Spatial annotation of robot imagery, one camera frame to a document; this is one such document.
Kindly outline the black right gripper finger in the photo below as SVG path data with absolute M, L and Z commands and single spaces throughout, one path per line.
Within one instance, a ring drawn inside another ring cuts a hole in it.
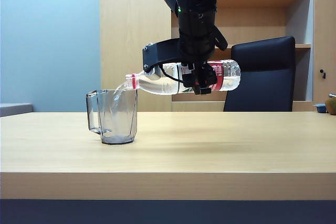
M 186 88 L 193 88 L 195 86 L 195 67 L 194 64 L 181 63 L 181 73 L 184 86 Z
M 210 94 L 209 86 L 217 83 L 216 72 L 208 63 L 197 63 L 195 67 L 195 94 Z

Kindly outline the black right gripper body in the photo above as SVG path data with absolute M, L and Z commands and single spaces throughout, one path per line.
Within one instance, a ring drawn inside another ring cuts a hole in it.
M 179 29 L 177 47 L 180 61 L 187 65 L 207 61 L 214 54 L 215 47 L 226 50 L 227 40 L 215 25 L 200 36 Z

